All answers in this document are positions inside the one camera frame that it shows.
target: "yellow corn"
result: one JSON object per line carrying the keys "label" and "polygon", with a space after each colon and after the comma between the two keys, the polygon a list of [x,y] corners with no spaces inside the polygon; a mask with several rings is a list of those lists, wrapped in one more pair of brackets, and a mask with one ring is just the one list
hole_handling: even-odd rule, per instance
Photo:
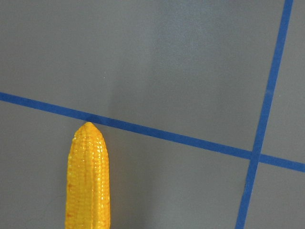
{"label": "yellow corn", "polygon": [[109,229],[109,160],[101,132],[85,123],[68,157],[66,229]]}

